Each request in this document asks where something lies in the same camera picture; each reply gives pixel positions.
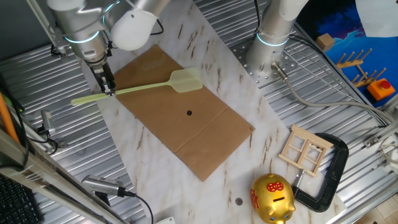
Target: orange block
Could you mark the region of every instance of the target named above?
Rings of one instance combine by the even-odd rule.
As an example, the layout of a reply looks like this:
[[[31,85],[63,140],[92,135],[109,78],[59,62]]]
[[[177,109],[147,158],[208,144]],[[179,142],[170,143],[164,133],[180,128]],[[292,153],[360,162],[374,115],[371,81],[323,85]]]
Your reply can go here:
[[[379,81],[371,83],[368,86],[368,91],[377,101],[379,101],[393,94],[396,90],[385,78],[382,78]]]

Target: cardboard sheet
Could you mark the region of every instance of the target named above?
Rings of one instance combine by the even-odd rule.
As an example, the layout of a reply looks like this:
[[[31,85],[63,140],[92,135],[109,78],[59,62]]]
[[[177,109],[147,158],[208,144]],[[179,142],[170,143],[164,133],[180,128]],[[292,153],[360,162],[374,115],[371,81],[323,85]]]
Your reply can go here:
[[[154,45],[115,74],[116,89],[166,82],[180,69]],[[161,86],[116,98],[202,181],[254,131],[205,86],[187,93]]]

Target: white paper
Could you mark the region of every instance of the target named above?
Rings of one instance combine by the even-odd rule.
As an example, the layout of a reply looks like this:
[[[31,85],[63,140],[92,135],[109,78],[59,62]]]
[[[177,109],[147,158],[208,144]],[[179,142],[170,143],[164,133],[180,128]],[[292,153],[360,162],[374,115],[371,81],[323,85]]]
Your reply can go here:
[[[398,4],[395,0],[355,0],[367,37],[398,36]]]

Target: small wooden window frame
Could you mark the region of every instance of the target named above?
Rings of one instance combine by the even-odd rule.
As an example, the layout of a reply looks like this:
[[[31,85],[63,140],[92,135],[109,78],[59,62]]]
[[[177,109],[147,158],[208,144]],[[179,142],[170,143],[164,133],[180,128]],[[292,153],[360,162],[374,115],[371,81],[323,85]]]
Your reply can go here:
[[[304,143],[300,149],[292,145],[292,141],[294,140],[295,137],[299,137],[304,140]],[[293,166],[299,168],[299,169],[305,169],[308,174],[310,174],[313,177],[316,177],[317,170],[322,162],[323,157],[325,156],[326,152],[328,149],[330,149],[333,146],[332,143],[312,134],[311,132],[302,129],[298,127],[297,125],[293,124],[292,125],[292,133],[289,136],[289,139],[287,140],[284,150],[279,154],[279,158],[283,159],[285,162],[288,162],[289,164],[292,164]],[[287,157],[287,153],[291,150],[296,150],[300,154],[298,155],[298,158],[296,161],[292,161]],[[307,153],[309,152],[310,149],[316,150],[319,152],[319,155],[317,158],[313,158]],[[315,164],[315,167],[313,170],[310,170],[308,168],[305,168],[303,166],[304,161],[310,161],[311,163]]]

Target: keyboard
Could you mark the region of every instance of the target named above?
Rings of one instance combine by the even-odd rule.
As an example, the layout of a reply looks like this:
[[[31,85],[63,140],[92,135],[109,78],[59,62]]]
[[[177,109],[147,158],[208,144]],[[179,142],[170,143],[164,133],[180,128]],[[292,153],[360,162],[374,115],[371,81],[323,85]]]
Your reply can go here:
[[[0,224],[43,222],[32,190],[0,174]]]

